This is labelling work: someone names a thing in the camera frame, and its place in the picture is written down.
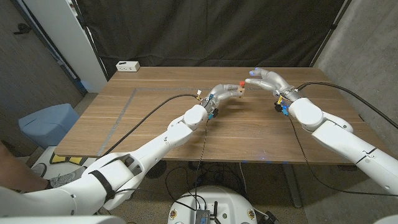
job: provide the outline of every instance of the wall outlet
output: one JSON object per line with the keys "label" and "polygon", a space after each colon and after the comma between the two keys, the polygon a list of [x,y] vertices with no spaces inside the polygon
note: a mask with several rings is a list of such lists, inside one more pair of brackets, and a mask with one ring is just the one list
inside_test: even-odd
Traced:
{"label": "wall outlet", "polygon": [[138,62],[120,61],[116,65],[119,72],[136,72],[139,69]]}

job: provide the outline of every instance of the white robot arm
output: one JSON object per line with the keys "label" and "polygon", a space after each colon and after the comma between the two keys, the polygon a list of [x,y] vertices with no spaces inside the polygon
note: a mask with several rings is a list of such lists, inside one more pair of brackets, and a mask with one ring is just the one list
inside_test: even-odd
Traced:
{"label": "white robot arm", "polygon": [[355,136],[349,123],[322,111],[275,72],[256,68],[250,74],[262,78],[248,78],[246,83],[273,91],[293,102],[289,107],[290,114],[317,142],[350,160],[389,193],[398,194],[398,161],[395,158]]}
{"label": "white robot arm", "polygon": [[173,120],[166,132],[132,152],[101,157],[72,183],[56,189],[19,194],[0,187],[0,217],[92,215],[126,199],[148,171],[171,149],[185,144],[198,125],[213,116],[220,100],[242,96],[239,85],[217,85],[202,104]]}

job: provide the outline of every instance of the black cable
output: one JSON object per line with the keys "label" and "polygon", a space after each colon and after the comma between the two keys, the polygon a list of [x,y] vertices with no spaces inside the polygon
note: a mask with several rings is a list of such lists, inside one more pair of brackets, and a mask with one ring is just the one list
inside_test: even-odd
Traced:
{"label": "black cable", "polygon": [[375,111],[377,114],[379,114],[380,116],[382,116],[386,121],[388,121],[388,123],[392,124],[396,129],[398,129],[398,124],[395,123],[393,120],[391,120],[389,117],[387,117],[384,113],[382,113],[381,111],[379,111],[377,108],[375,108],[373,105],[371,105],[370,103],[368,103],[366,100],[362,99],[360,96],[358,96],[357,94],[353,93],[351,90],[347,90],[344,87],[332,84],[332,83],[325,83],[325,82],[308,82],[308,83],[304,83],[303,85],[300,85],[299,87],[297,87],[297,90],[300,91],[302,90],[304,87],[308,86],[308,85],[326,85],[326,86],[331,86],[334,88],[337,88],[339,90],[343,90],[351,95],[353,95],[355,98],[357,98],[359,101],[361,101],[362,103],[364,103],[366,106],[368,106],[369,108],[371,108],[373,111]]}
{"label": "black cable", "polygon": [[287,116],[287,118],[290,120],[290,123],[292,123],[292,127],[293,127],[293,130],[294,130],[294,134],[296,135],[296,139],[297,139],[297,142],[298,142],[298,144],[299,144],[299,146],[300,146],[300,148],[301,148],[301,152],[302,152],[303,155],[304,155],[305,162],[307,163],[307,166],[308,166],[308,168],[310,169],[312,175],[314,176],[314,178],[316,178],[317,181],[319,181],[319,183],[323,184],[325,187],[328,187],[329,189],[337,190],[337,191],[339,191],[339,192],[344,192],[344,193],[349,193],[349,194],[381,195],[381,196],[394,196],[394,197],[398,197],[398,195],[394,195],[394,194],[382,194],[382,193],[372,193],[372,192],[354,192],[354,191],[349,191],[349,190],[341,190],[341,189],[337,189],[337,188],[334,188],[334,187],[332,187],[332,186],[329,186],[329,185],[323,183],[323,182],[315,175],[315,173],[314,173],[314,171],[312,170],[310,164],[308,163],[308,159],[307,159],[307,157],[306,157],[306,155],[305,155],[305,153],[304,153],[303,146],[302,146],[301,143],[300,143],[299,137],[297,136],[296,128],[294,127],[294,124],[293,124],[292,119],[291,119],[289,116]]}
{"label": "black cable", "polygon": [[[170,190],[169,190],[169,185],[167,184],[167,178],[169,178],[169,175],[170,175],[173,171],[175,171],[175,170],[177,170],[177,169],[184,169],[184,170],[185,170],[185,177],[186,177],[186,180],[187,180],[188,193],[189,193],[190,195],[192,195],[192,193],[191,193],[191,191],[190,191],[189,183],[188,183],[188,170],[187,170],[186,168],[184,168],[184,167],[176,167],[176,168],[170,170],[169,173],[167,173],[166,179],[165,179],[165,185],[166,185],[167,193],[169,193],[170,197],[173,199],[174,202],[176,202],[176,201],[177,201],[178,199],[180,199],[181,197],[178,198],[178,199],[174,199],[172,193],[171,193]],[[197,203],[199,204],[199,209],[200,209],[200,203],[199,203],[199,201],[198,201],[197,198],[195,198],[195,199],[196,199]]]}
{"label": "black cable", "polygon": [[165,105],[167,102],[169,102],[172,99],[181,97],[181,96],[192,96],[195,99],[197,99],[197,96],[194,94],[180,94],[180,95],[176,95],[176,96],[172,96],[169,99],[165,100],[163,103],[161,103],[159,106],[157,106],[155,109],[153,109],[149,114],[147,114],[147,116],[145,116],[145,118],[143,118],[135,127],[133,127],[125,136],[123,136],[123,138],[121,138],[117,143],[115,143],[112,147],[110,147],[101,157],[109,154],[116,146],[118,146],[124,139],[126,139],[135,129],[138,128],[138,126],[140,126],[152,113],[154,113],[157,109],[159,109],[161,106]]}
{"label": "black cable", "polygon": [[197,168],[197,171],[196,171],[196,174],[195,174],[195,199],[196,200],[198,200],[197,199],[197,183],[198,183],[198,170],[199,170],[199,166],[200,166],[200,162],[201,162],[201,159],[202,159],[202,157],[203,157],[203,153],[205,152],[205,146],[206,146],[206,137],[207,137],[207,124],[209,123],[209,119],[206,121],[206,126],[205,126],[205,142],[203,143],[203,149],[202,149],[202,151],[201,151],[201,156],[200,156],[200,160],[199,160],[199,163],[198,163],[198,168]]}

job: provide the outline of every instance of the blue stool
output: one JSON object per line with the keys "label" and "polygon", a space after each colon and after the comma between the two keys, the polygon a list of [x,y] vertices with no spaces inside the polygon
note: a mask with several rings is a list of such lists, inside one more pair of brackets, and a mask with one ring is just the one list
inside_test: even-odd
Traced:
{"label": "blue stool", "polygon": [[72,106],[65,103],[39,110],[21,118],[18,123],[26,137],[46,149],[57,146],[78,119]]}

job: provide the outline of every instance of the black backdrop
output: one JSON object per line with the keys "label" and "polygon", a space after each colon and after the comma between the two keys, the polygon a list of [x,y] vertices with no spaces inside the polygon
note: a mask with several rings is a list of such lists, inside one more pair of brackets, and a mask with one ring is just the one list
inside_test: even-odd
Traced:
{"label": "black backdrop", "polygon": [[307,67],[344,0],[79,0],[111,77],[141,66]]}

